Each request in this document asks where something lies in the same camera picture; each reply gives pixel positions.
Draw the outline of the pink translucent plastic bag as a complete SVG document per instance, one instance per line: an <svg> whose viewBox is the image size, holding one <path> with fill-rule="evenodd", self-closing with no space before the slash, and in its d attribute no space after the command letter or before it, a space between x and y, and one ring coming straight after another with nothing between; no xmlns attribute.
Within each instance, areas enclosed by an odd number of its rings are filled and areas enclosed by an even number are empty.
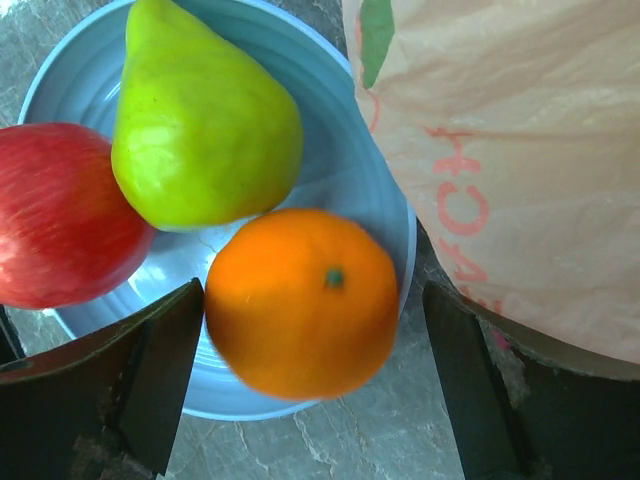
<svg viewBox="0 0 640 480"><path fill-rule="evenodd" d="M455 288L563 368L639 376L639 5L346 1L360 111Z"/></svg>

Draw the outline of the red fake apple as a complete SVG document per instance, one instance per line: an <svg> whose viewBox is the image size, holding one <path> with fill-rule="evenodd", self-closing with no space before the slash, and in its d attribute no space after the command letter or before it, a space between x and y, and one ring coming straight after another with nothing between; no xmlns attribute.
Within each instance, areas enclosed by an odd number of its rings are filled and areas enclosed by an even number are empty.
<svg viewBox="0 0 640 480"><path fill-rule="evenodd" d="M111 143L73 123L1 131L1 301L23 309L90 301L126 281L155 230L127 202Z"/></svg>

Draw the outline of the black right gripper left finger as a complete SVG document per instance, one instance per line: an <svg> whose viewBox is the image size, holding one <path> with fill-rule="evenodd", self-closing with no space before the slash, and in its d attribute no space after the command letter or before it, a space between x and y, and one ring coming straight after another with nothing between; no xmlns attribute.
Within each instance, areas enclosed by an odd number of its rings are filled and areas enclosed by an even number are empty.
<svg viewBox="0 0 640 480"><path fill-rule="evenodd" d="M165 474L195 359L204 291L192 279L142 310L1 361L4 479Z"/></svg>

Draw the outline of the green fake pear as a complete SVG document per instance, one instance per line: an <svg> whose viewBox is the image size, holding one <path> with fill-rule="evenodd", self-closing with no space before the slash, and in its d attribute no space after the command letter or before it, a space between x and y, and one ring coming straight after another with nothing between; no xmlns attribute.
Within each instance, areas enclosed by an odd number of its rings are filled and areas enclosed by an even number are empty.
<svg viewBox="0 0 640 480"><path fill-rule="evenodd" d="M172 1L135 2L125 43L112 169L148 223L222 225L285 200L304 134L278 81Z"/></svg>

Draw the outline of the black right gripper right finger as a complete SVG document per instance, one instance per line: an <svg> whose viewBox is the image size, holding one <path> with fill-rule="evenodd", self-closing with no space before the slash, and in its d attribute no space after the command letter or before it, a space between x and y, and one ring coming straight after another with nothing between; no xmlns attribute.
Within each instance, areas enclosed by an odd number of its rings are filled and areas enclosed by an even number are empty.
<svg viewBox="0 0 640 480"><path fill-rule="evenodd" d="M638 478L638 382L501 348L478 311L433 281L422 302L465 478Z"/></svg>

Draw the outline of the orange fake orange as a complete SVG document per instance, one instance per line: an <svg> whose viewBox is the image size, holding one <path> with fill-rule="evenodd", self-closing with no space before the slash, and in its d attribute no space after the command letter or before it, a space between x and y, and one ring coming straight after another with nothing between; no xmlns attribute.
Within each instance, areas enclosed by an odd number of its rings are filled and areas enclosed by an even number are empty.
<svg viewBox="0 0 640 480"><path fill-rule="evenodd" d="M400 292L388 252L359 224L288 208L244 226L215 256L204 309L214 347L248 387L333 399L389 359Z"/></svg>

